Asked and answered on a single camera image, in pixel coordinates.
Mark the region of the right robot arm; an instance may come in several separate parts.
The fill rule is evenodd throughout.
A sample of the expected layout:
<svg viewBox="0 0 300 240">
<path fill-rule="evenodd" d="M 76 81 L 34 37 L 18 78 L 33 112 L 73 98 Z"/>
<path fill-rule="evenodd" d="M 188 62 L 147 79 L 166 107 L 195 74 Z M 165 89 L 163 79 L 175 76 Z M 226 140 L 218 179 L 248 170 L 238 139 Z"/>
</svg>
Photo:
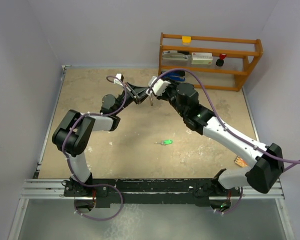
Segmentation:
<svg viewBox="0 0 300 240">
<path fill-rule="evenodd" d="M 265 194 L 283 173 L 284 164 L 276 160 L 283 156 L 280 146 L 254 140 L 218 119 L 215 112 L 199 103 L 192 84 L 159 79 L 151 92 L 157 99 L 168 101 L 190 130 L 217 141 L 247 164 L 245 168 L 219 171 L 212 183 L 216 195 L 223 196 L 229 189 L 241 186 L 251 186 Z"/>
</svg>

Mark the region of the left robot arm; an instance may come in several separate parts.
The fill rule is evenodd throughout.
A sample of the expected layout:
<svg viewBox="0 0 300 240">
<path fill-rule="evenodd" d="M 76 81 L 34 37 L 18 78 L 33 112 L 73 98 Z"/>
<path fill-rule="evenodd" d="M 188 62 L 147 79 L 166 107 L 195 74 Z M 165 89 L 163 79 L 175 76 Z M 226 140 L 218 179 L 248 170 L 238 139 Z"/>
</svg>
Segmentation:
<svg viewBox="0 0 300 240">
<path fill-rule="evenodd" d="M 66 157 L 71 177 L 63 185 L 66 193 L 88 196 L 94 187 L 84 151 L 92 132 L 114 131 L 120 122 L 117 115 L 131 103 L 141 104 L 148 97 L 148 88 L 114 81 L 123 87 L 120 95 L 107 94 L 102 98 L 99 113 L 80 113 L 70 109 L 52 135 L 52 143 Z"/>
</svg>

